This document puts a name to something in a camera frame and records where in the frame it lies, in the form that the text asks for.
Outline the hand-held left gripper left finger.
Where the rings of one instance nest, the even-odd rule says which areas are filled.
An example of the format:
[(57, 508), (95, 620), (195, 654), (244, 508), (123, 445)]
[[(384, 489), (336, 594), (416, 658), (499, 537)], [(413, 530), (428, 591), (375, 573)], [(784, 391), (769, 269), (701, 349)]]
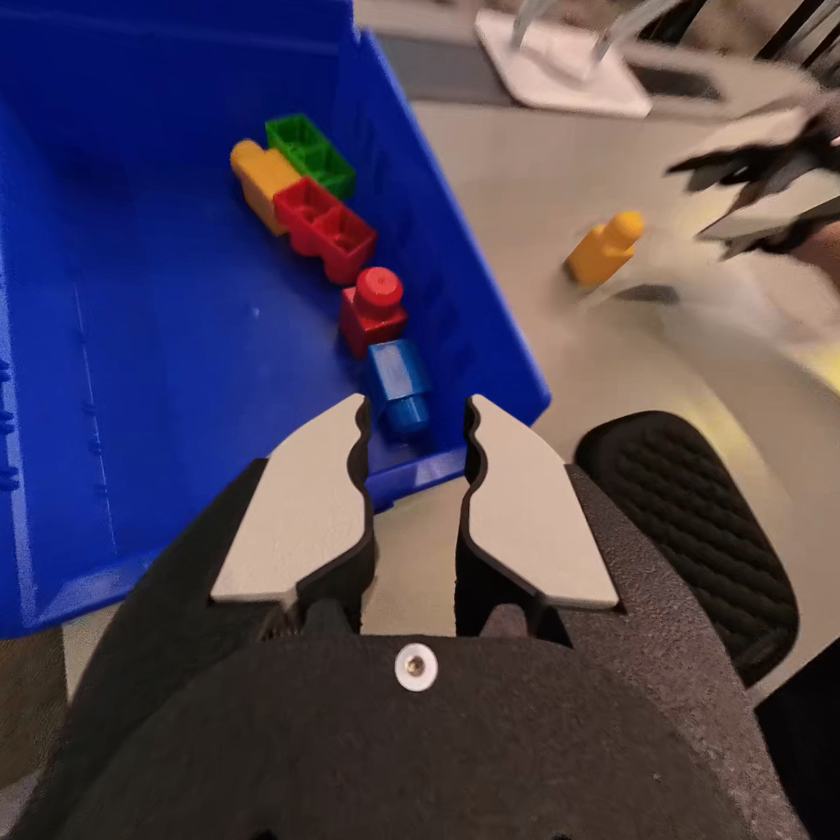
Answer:
[(268, 456), (210, 597), (273, 602), (302, 622), (323, 599), (361, 628), (375, 576), (373, 506), (365, 482), (371, 406), (351, 394), (300, 426)]

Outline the grey desk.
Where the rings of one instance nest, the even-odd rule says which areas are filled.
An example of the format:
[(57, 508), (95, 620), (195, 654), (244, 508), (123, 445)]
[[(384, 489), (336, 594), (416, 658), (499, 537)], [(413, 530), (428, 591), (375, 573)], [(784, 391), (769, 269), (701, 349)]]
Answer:
[[(473, 10), (358, 2), (374, 33), (475, 43)], [(707, 75), (725, 102), (654, 99), (646, 119), (411, 101), (544, 372), (538, 433), (571, 459), (593, 427), (659, 411), (717, 451), (779, 556), (800, 610), (787, 659), (749, 689), (758, 707), (838, 642), (838, 302), (791, 258), (720, 262), (692, 236), (733, 190), (684, 194), (662, 175), (729, 117), (814, 88), (790, 68), (641, 45), (636, 63)], [(635, 211), (634, 255), (579, 288), (565, 260)]]

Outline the blue plastic bin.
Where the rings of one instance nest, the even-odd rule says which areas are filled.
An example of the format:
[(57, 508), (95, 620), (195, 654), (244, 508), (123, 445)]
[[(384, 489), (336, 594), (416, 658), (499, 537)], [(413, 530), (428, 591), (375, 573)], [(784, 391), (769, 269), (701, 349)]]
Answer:
[(351, 2), (2, 2), (2, 639), (126, 596), (253, 459), (364, 389), (340, 291), (229, 165), (310, 118), (402, 280), (431, 427), (374, 506), (461, 474), (465, 400), (550, 389)]

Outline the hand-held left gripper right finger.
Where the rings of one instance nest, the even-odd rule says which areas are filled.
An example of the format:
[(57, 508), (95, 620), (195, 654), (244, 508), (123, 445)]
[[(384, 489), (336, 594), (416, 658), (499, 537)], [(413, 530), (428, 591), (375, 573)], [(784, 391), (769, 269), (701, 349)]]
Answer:
[(465, 405), (468, 488), (456, 545), (456, 628), (518, 606), (529, 629), (556, 609), (606, 612), (620, 596), (561, 456), (483, 395)]

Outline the orange one-stud block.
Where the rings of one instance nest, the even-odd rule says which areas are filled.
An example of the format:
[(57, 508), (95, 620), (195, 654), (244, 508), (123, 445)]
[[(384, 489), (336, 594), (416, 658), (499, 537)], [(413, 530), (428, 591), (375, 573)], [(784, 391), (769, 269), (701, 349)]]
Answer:
[(590, 289), (611, 279), (634, 256), (644, 230), (644, 216), (635, 211), (617, 213), (593, 227), (565, 260), (574, 283)]

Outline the black desk inlay panel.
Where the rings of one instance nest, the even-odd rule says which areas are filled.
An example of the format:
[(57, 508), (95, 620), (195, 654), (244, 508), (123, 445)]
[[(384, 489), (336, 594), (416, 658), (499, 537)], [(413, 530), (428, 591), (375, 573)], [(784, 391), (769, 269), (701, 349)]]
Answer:
[(475, 43), (375, 33), (409, 101), (515, 109), (484, 50)]

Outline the black textured pad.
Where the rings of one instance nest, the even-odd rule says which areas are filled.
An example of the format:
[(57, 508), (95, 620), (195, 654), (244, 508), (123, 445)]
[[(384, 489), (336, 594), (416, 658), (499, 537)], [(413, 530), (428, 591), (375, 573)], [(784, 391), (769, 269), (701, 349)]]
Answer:
[(699, 430), (671, 413), (619, 417), (574, 462), (688, 585), (747, 688), (783, 661), (800, 628), (791, 580)]

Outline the blue one-stud block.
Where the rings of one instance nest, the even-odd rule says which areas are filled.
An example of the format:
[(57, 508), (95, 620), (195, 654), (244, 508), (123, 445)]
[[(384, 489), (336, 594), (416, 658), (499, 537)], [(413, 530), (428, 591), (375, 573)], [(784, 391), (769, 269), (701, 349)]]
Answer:
[(409, 339), (374, 343), (366, 350), (364, 377), (371, 420), (394, 442), (424, 436), (431, 424), (432, 386), (415, 343)]

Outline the dark green two-stud block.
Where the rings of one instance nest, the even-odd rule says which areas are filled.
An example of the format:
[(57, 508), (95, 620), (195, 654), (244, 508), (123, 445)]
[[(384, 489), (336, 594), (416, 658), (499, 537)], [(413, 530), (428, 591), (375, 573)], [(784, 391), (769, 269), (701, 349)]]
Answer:
[(340, 201), (355, 194), (356, 171), (316, 123), (302, 113), (265, 122), (268, 146), (280, 152), (302, 176), (308, 176)]

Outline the yellow block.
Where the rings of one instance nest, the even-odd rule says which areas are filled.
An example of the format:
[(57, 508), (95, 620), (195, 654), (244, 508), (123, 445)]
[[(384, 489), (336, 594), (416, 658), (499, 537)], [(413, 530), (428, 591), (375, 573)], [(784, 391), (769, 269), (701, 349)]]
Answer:
[(277, 221), (274, 196), (298, 183), (301, 174), (281, 152), (251, 139), (237, 142), (229, 160), (250, 209), (274, 236), (286, 234), (287, 227)]

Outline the person's black jacket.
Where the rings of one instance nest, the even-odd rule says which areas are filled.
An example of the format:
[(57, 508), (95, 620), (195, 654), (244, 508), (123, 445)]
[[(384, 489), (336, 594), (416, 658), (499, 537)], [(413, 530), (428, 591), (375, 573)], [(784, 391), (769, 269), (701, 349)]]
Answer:
[(784, 791), (814, 839), (839, 838), (839, 643), (756, 710)]

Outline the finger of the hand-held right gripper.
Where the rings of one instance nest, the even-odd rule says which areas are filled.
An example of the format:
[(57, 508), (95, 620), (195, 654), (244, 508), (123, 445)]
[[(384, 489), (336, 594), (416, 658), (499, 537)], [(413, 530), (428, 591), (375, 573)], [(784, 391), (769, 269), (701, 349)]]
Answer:
[(780, 193), (818, 168), (823, 152), (823, 118), (807, 110), (748, 115), (717, 130), (670, 163), (665, 175), (687, 175), (687, 191), (712, 186), (758, 185)]
[(809, 171), (782, 192), (733, 208), (699, 231), (700, 242), (720, 244), (723, 257), (753, 250), (786, 255), (839, 220), (839, 175)]

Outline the red block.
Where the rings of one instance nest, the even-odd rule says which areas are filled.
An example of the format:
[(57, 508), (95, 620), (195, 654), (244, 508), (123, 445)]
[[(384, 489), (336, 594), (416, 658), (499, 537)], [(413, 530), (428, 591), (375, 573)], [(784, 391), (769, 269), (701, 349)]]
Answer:
[(403, 284), (392, 270), (364, 269), (353, 286), (342, 289), (339, 331), (357, 361), (372, 345), (401, 338), (407, 322)]
[(332, 284), (355, 284), (375, 253), (372, 226), (308, 176), (276, 192), (272, 203), (295, 253), (319, 259)]

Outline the white document stand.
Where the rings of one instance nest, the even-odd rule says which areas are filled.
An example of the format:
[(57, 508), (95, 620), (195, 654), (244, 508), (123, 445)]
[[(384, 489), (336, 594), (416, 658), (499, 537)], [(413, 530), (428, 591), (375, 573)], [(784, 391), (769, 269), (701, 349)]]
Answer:
[(510, 96), (531, 109), (644, 119), (652, 99), (619, 48), (679, 5), (637, 3), (597, 34), (541, 17), (551, 1), (522, 2), (515, 14), (481, 8), (474, 30)]

